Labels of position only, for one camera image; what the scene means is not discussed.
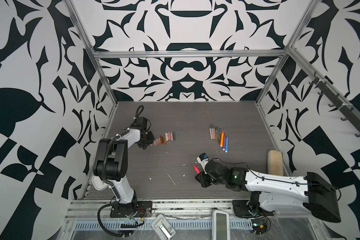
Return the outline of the blue marker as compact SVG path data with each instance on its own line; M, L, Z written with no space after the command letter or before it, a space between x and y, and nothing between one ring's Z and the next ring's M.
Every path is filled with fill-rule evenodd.
M229 147L229 137L226 136L226 138L225 138L225 153L228 152L228 147Z

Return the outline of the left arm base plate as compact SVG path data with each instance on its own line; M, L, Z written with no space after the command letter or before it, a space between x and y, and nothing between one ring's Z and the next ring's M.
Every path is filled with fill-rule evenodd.
M118 202L112 203L110 213L111 218L126 218L135 213L141 213L142 210L151 210L153 206L152 201L137 201L129 204L120 204Z

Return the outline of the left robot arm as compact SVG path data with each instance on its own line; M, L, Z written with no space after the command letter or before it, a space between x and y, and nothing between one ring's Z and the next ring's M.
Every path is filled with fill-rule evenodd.
M91 179L97 191L111 189L120 204L130 204L135 191L126 177L128 170L128 149L137 144L146 149L155 137L150 131L151 122L144 117L135 117L133 124L121 134L101 139L93 165Z

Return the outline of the orange marker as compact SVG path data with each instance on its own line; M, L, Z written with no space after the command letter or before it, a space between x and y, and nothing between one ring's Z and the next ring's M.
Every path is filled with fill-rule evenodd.
M220 147L222 148L224 146L224 139L225 139L225 132L222 131L220 135Z

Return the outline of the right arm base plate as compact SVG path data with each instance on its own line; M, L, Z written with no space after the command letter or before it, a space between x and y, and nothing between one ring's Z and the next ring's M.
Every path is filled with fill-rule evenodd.
M260 207L260 203L251 200L233 200L234 214L238 218L261 218L274 216L273 212L268 212Z

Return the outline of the purple marker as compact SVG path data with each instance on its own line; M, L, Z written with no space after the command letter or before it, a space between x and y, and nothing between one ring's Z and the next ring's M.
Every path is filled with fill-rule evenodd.
M222 150L226 151L226 141L227 141L227 135L224 134L223 141L222 141Z

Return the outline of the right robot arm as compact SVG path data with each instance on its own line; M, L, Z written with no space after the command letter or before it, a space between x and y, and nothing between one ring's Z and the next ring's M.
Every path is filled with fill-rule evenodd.
M209 159L207 154L199 155L197 162L202 170L195 178L203 188L224 185L234 192L250 192L247 206L253 213L305 211L322 221L341 222L338 205L340 190L316 173L308 172L304 177L285 177L241 168L238 163L228 168L224 161Z

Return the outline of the red pink marker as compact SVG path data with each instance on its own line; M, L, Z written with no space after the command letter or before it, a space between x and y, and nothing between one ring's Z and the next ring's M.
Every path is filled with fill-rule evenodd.
M196 171L196 173L200 174L200 170L195 165L193 165L193 167L194 167L194 170Z

